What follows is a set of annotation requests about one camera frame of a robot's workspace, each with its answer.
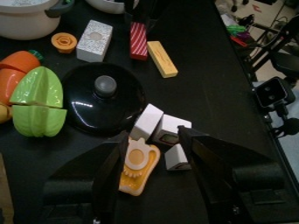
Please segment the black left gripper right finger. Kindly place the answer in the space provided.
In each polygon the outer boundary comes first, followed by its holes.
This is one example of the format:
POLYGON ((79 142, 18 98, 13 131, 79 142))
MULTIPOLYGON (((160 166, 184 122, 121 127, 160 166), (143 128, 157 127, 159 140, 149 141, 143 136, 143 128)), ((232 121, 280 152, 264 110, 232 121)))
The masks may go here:
POLYGON ((292 224, 299 199, 280 164, 259 152, 180 127, 209 224, 292 224))

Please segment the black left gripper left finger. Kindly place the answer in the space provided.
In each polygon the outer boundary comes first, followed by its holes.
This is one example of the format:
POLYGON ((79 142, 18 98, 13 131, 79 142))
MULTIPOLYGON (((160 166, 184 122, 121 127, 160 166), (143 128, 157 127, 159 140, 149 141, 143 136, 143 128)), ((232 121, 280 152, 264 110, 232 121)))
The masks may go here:
POLYGON ((115 224, 128 134, 123 131, 48 177, 38 224, 115 224))

